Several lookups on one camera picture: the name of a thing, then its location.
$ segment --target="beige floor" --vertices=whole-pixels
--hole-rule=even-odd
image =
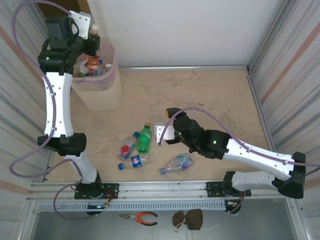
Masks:
[[[74,92],[71,94],[74,131],[86,134],[89,159],[102,181],[216,180],[222,179],[226,171],[255,170],[240,163],[206,159],[193,153],[193,167],[162,176],[159,168],[174,156],[187,153],[188,149],[182,143],[159,147],[154,139],[150,148],[152,164],[118,170],[121,161],[116,158],[116,153],[123,140],[134,131],[140,131],[145,122],[166,123],[165,110],[170,107],[203,108],[218,117],[241,140],[267,148],[246,74],[242,70],[122,72],[120,77],[123,97],[115,111],[90,111]],[[204,113],[189,111],[187,114],[205,129],[221,130]],[[53,164],[61,159],[56,156]],[[71,182],[76,181],[77,176],[69,164],[64,164],[53,171],[48,180]]]

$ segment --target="purple cable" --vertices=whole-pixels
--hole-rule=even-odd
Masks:
[[[241,201],[239,202],[239,204],[237,204],[236,207],[235,207],[233,210],[228,211],[229,214],[232,214],[234,211],[236,211],[238,208],[240,208],[240,206],[242,205],[242,203],[243,203],[244,200],[245,200],[245,196],[246,196],[246,191],[244,191],[244,192],[242,193]]]
[[[21,3],[14,11],[13,15],[12,15],[12,20],[11,20],[11,31],[12,31],[12,35],[13,35],[13,40],[14,40],[14,43],[15,45],[19,48],[19,50],[23,53],[23,55],[33,64],[33,66],[35,67],[35,69],[37,69],[39,71],[39,73],[41,74],[42,78],[44,79],[45,83],[47,84],[48,86],[48,89],[51,93],[51,99],[52,99],[52,105],[53,105],[53,115],[52,115],[52,127],[51,127],[51,132],[48,136],[48,138],[44,141],[43,144],[41,144],[40,146],[38,146],[35,150],[27,153],[26,155],[23,155],[21,157],[19,157],[18,159],[16,159],[15,161],[13,161],[10,166],[9,166],[9,170],[10,172],[13,174],[13,175],[16,175],[18,177],[21,177],[21,178],[37,178],[37,177],[40,177],[40,176],[44,176],[48,173],[50,173],[52,170],[56,169],[57,167],[59,167],[60,165],[66,163],[66,162],[72,162],[75,166],[75,168],[77,169],[78,173],[79,173],[79,176],[80,176],[80,180],[76,183],[72,183],[72,184],[69,184],[67,186],[64,186],[63,188],[61,188],[57,193],[56,195],[54,196],[54,200],[53,200],[53,209],[54,211],[56,212],[56,214],[58,214],[60,217],[62,217],[63,219],[66,219],[66,220],[83,220],[83,219],[89,219],[91,217],[94,217],[94,215],[92,216],[85,216],[85,217],[66,217],[64,215],[62,215],[60,212],[58,212],[57,208],[56,208],[56,201],[57,201],[57,197],[59,195],[59,193],[61,193],[64,189],[66,189],[67,187],[70,187],[70,186],[73,186],[73,185],[77,185],[81,182],[82,180],[82,173],[81,173],[81,170],[79,168],[79,166],[72,160],[72,159],[64,159],[62,160],[61,162],[59,162],[58,164],[56,164],[55,166],[51,167],[49,170],[45,171],[45,172],[42,172],[42,173],[38,173],[38,174],[33,174],[33,175],[23,175],[23,174],[20,174],[20,173],[17,173],[16,171],[14,171],[13,167],[15,164],[19,163],[20,161],[30,157],[31,155],[35,154],[36,152],[40,151],[42,148],[44,148],[47,143],[50,141],[50,139],[52,138],[53,134],[54,134],[54,129],[56,127],[56,116],[57,116],[57,105],[56,105],[56,99],[55,99],[55,95],[54,95],[54,90],[50,84],[50,81],[48,79],[48,77],[42,72],[41,68],[38,66],[38,64],[31,58],[27,55],[27,53],[25,51],[23,51],[23,49],[21,48],[20,44],[19,44],[19,41],[18,41],[18,38],[17,38],[17,33],[16,33],[16,19],[17,19],[17,15],[18,15],[18,12],[26,5],[28,4],[49,4],[49,5],[52,5],[56,8],[59,8],[61,9],[62,11],[64,11],[65,13],[67,13],[68,15],[70,14],[70,12],[63,8],[62,6],[54,3],[54,2],[51,2],[51,1],[46,1],[46,0],[29,0],[29,1],[26,1],[26,2],[23,2]]]
[[[49,5],[52,5],[54,7],[57,7],[59,9],[61,9],[62,11],[66,12],[67,14],[69,14],[70,12],[63,8],[62,6],[54,3],[54,2],[51,2],[51,1],[45,1],[45,0],[29,0],[29,1],[26,1],[26,2],[23,2],[21,3],[16,9],[15,11],[13,12],[13,15],[12,15],[12,20],[11,20],[11,31],[12,31],[12,36],[13,36],[13,40],[14,40],[14,43],[15,45],[19,48],[19,50],[23,53],[23,55],[33,64],[33,66],[35,67],[35,69],[37,69],[42,78],[44,79],[45,83],[47,84],[48,88],[49,88],[49,91],[51,93],[51,99],[52,99],[52,105],[53,105],[53,115],[52,115],[52,127],[51,127],[51,132],[48,136],[48,138],[44,141],[43,144],[41,144],[40,146],[38,146],[35,150],[17,158],[16,160],[14,160],[10,166],[9,166],[9,170],[10,172],[13,174],[13,175],[16,175],[20,178],[37,178],[37,177],[40,177],[40,176],[44,176],[48,173],[50,173],[53,169],[55,169],[56,167],[60,166],[61,164],[63,164],[64,162],[60,162],[58,163],[56,166],[52,167],[51,169],[45,171],[45,172],[42,172],[42,173],[39,173],[39,174],[33,174],[33,175],[23,175],[23,174],[20,174],[18,172],[16,172],[14,170],[14,165],[16,165],[17,163],[19,163],[20,161],[30,157],[31,155],[39,152],[42,148],[44,148],[47,143],[50,141],[50,139],[52,138],[54,132],[55,132],[55,127],[56,127],[56,116],[57,116],[57,105],[56,105],[56,99],[55,99],[55,95],[54,95],[54,90],[50,84],[50,81],[48,79],[48,77],[42,72],[42,70],[40,69],[40,67],[38,66],[38,64],[31,58],[27,55],[26,52],[23,51],[23,49],[21,48],[20,44],[19,44],[19,41],[18,41],[18,38],[17,38],[17,33],[16,33],[16,19],[17,19],[17,15],[18,15],[18,12],[26,5],[28,4],[49,4]]]
[[[166,123],[164,129],[163,129],[163,132],[161,134],[161,137],[160,137],[160,142],[159,142],[159,146],[161,146],[161,143],[162,143],[162,140],[164,138],[164,135],[165,135],[165,132],[167,130],[167,128],[169,127],[169,124],[174,120],[174,118],[182,113],[182,112],[185,112],[185,111],[188,111],[188,110],[197,110],[197,111],[200,111],[200,112],[203,112],[205,114],[207,114],[209,117],[211,117],[213,120],[215,120],[241,147],[243,147],[245,150],[253,153],[253,154],[256,154],[256,155],[259,155],[261,157],[264,157],[264,158],[267,158],[267,159],[271,159],[271,160],[275,160],[277,162],[280,162],[280,163],[283,163],[283,164],[291,164],[291,165],[297,165],[297,166],[304,166],[304,167],[316,167],[315,170],[311,171],[311,172],[308,172],[306,175],[310,175],[310,174],[313,174],[315,172],[317,172],[318,170],[320,170],[320,164],[314,164],[314,163],[301,163],[301,162],[292,162],[292,161],[286,161],[286,160],[283,160],[283,159],[280,159],[280,158],[276,158],[276,157],[273,157],[273,156],[268,156],[266,154],[263,154],[261,152],[258,152],[258,151],[255,151],[253,149],[250,149],[249,147],[247,147],[246,145],[244,145],[228,128],[226,128],[226,126],[223,125],[223,123],[221,121],[219,121],[215,116],[213,116],[210,112],[204,110],[204,109],[201,109],[201,108],[198,108],[198,107],[186,107],[184,109],[181,109],[179,111],[177,111],[170,119],[169,121]]]

